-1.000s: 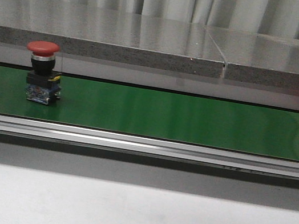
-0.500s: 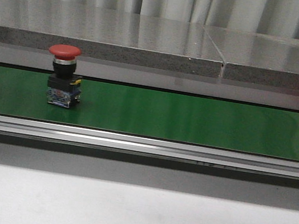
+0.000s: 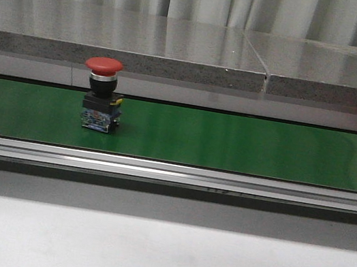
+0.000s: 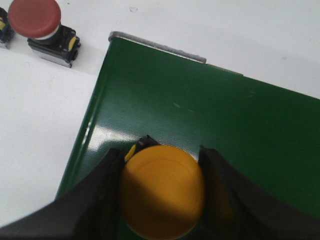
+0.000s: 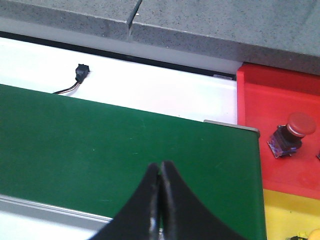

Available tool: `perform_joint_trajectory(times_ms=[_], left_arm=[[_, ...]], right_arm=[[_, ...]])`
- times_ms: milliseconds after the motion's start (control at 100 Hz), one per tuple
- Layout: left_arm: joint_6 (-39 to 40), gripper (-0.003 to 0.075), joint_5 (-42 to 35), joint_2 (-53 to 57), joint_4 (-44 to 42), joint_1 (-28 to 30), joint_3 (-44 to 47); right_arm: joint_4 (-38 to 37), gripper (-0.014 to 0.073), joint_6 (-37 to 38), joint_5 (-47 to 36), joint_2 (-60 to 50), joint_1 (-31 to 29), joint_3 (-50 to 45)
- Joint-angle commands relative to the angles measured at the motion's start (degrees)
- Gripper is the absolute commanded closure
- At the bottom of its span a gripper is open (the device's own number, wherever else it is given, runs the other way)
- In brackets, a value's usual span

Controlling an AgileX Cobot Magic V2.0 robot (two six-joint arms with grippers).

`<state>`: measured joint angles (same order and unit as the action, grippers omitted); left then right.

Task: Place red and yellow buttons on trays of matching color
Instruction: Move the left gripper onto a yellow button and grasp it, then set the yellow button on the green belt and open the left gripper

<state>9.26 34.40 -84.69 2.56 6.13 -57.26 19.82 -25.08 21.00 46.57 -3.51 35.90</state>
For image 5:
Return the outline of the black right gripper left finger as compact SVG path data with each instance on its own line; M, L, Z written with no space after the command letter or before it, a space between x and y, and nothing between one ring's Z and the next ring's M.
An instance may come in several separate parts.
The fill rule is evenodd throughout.
M159 167L151 163L130 199L92 240L157 240L160 230Z

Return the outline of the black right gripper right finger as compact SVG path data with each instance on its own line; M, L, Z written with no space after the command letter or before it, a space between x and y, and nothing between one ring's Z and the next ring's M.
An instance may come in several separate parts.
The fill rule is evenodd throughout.
M159 209L165 240L243 240L198 199L172 161L163 161Z

